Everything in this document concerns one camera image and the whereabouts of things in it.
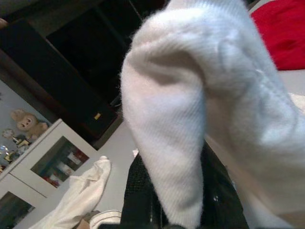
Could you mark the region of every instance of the white cloth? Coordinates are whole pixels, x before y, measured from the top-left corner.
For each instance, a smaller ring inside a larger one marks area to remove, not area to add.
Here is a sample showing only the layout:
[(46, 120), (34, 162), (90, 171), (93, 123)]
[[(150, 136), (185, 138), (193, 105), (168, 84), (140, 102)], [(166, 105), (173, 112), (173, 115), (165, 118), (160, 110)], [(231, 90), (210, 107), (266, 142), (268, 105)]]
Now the white cloth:
[(289, 93), (289, 95), (296, 107), (299, 108), (303, 114), (305, 114), (305, 96), (294, 93)]
[(90, 219), (90, 229), (99, 229), (101, 224), (120, 224), (122, 213), (110, 210), (99, 213)]
[(135, 149), (132, 151), (132, 154), (134, 157), (136, 157), (138, 155), (138, 153), (139, 153), (139, 149)]
[(241, 0), (170, 1), (134, 36), (121, 80), (125, 120), (171, 223), (200, 222), (205, 135), (274, 214), (305, 210), (305, 117)]
[(30, 229), (71, 229), (82, 217), (91, 212), (100, 201), (111, 164), (101, 156), (93, 167), (81, 176), (70, 176), (70, 188), (52, 212), (41, 219)]

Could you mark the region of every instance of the black cabinet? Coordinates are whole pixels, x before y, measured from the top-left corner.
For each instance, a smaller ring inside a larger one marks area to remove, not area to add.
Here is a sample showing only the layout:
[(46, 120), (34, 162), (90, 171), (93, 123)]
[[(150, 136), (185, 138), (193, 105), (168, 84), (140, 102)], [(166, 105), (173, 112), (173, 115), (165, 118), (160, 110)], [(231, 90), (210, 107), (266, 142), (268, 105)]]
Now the black cabinet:
[(85, 139), (99, 138), (116, 118), (106, 101), (26, 21), (0, 30), (0, 49), (25, 72), (11, 75)]

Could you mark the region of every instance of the red fabric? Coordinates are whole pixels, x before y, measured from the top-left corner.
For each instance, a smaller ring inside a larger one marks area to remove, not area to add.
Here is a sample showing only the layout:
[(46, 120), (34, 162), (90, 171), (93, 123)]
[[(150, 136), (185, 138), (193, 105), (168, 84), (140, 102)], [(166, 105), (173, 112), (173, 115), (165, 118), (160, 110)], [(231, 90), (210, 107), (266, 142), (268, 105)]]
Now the red fabric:
[(251, 16), (278, 70), (305, 69), (305, 0), (275, 0)]

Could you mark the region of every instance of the floor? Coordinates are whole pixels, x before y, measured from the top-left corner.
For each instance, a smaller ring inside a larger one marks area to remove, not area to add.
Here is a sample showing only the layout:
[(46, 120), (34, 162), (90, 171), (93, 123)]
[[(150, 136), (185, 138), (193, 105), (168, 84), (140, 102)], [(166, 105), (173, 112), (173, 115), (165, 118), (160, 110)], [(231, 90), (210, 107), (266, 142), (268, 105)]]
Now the floor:
[[(121, 210), (126, 187), (129, 167), (134, 159), (132, 151), (136, 148), (131, 133), (123, 122), (98, 150), (96, 157), (90, 158), (74, 175), (78, 176), (92, 167), (100, 156), (107, 156), (112, 164), (110, 176), (103, 196), (96, 206), (96, 210)], [(61, 197), (69, 188), (69, 180), (66, 180), (58, 190), (44, 201), (41, 207), (33, 210), (15, 229), (29, 228), (41, 218), (51, 212), (58, 205)]]

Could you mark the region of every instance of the stuffed animal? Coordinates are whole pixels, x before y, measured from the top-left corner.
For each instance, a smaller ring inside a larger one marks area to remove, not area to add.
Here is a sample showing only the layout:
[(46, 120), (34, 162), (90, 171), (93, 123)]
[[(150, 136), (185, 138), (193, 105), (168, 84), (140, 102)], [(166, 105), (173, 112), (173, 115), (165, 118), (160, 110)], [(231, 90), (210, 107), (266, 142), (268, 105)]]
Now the stuffed animal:
[(2, 18), (0, 18), (0, 29), (7, 27), (8, 26), (8, 22)]
[(39, 122), (35, 115), (27, 113), (22, 109), (12, 111), (10, 116), (16, 121), (17, 128), (26, 132), (28, 140), (36, 140), (48, 129), (48, 124)]

